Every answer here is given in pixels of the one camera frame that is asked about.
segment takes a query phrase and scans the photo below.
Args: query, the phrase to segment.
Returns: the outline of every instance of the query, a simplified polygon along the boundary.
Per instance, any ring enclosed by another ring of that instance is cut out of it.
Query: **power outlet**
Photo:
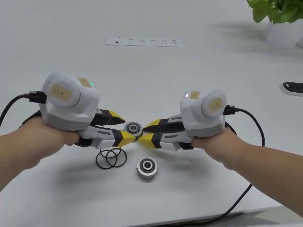
[[[150,38],[131,38],[113,37],[105,39],[106,45],[122,46],[158,46],[158,47],[185,47],[178,39],[150,39]]]

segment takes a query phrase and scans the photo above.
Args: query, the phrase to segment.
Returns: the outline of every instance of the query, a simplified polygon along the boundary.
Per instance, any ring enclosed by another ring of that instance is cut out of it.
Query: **table surface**
[[[284,94],[285,81],[302,81],[303,50],[279,50],[263,40],[238,0],[3,0],[0,2],[0,106],[39,90],[52,71],[92,79],[99,106],[146,125],[179,113],[188,90],[221,88],[229,104],[251,111],[266,145],[302,154],[302,98]],[[177,38],[186,48],[106,46],[106,37]],[[17,128],[38,105],[17,102],[1,134]],[[227,121],[247,142],[260,144],[253,121]],[[224,213],[248,186],[201,150],[125,147],[120,169],[101,170],[97,150],[64,147],[23,172],[0,194],[7,227],[138,226]],[[153,181],[137,176],[137,161],[159,164]],[[279,204],[252,189],[234,212]]]

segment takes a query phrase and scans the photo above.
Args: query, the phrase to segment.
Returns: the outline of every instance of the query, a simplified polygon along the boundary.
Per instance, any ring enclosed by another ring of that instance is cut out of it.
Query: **hand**
[[[24,149],[21,155],[27,160],[26,168],[36,166],[39,161],[59,151],[65,144],[79,141],[73,131],[62,131],[43,124],[42,118],[31,119],[15,132],[16,141],[21,140]]]
[[[224,132],[219,135],[196,138],[192,142],[193,147],[204,149],[211,158],[223,163],[229,169],[239,159],[247,145],[248,143],[241,140],[228,128],[225,128]]]

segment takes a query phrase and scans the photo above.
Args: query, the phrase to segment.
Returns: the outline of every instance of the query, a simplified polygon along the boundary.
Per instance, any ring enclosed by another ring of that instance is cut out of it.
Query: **label sticker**
[[[81,85],[83,87],[92,87],[89,83],[89,80],[86,78],[78,77],[78,80],[80,81]]]
[[[199,91],[192,91],[190,93],[189,99],[199,99],[199,96],[200,96],[200,92]]]
[[[214,113],[223,107],[223,102],[221,98],[216,98],[214,101],[208,104],[208,109],[210,113]]]
[[[59,84],[53,84],[50,90],[50,96],[59,98],[64,102],[68,102],[71,99],[71,91]]]

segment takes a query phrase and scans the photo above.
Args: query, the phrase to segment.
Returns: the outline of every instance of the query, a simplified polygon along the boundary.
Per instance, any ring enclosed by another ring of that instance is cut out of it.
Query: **ball bearing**
[[[137,163],[137,173],[140,177],[144,179],[153,178],[158,170],[157,162],[151,157],[145,157],[138,161]]]
[[[124,131],[135,136],[138,139],[143,134],[143,127],[138,122],[128,122],[124,126]]]

